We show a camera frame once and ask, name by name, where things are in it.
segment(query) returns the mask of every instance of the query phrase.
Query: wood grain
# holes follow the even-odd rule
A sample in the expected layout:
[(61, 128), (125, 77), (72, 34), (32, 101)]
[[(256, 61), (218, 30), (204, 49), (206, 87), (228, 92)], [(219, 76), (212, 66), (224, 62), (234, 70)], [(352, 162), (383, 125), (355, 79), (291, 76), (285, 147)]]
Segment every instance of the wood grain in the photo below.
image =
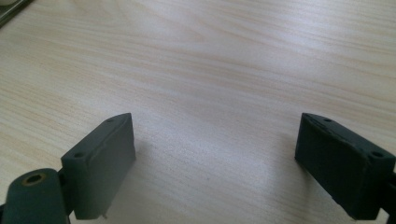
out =
[(293, 158), (300, 116), (396, 154), (395, 71), (392, 0), (36, 0), (0, 30), (0, 202), (131, 112), (108, 219), (72, 223), (353, 223)]

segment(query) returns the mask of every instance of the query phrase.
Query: screw hole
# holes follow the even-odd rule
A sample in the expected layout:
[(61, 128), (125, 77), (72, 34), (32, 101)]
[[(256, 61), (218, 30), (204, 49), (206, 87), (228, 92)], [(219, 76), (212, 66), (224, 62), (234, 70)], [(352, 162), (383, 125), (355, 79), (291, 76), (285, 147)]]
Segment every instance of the screw hole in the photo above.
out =
[(45, 174), (33, 174), (24, 178), (22, 184), (24, 186), (33, 186), (43, 181), (45, 177)]
[(384, 155), (382, 155), (382, 154), (379, 153), (379, 152), (372, 152), (372, 155), (375, 156), (375, 157), (378, 157), (378, 158), (384, 157)]
[(84, 156), (84, 153), (82, 153), (82, 152), (78, 152), (75, 154), (75, 158), (81, 158), (83, 156)]

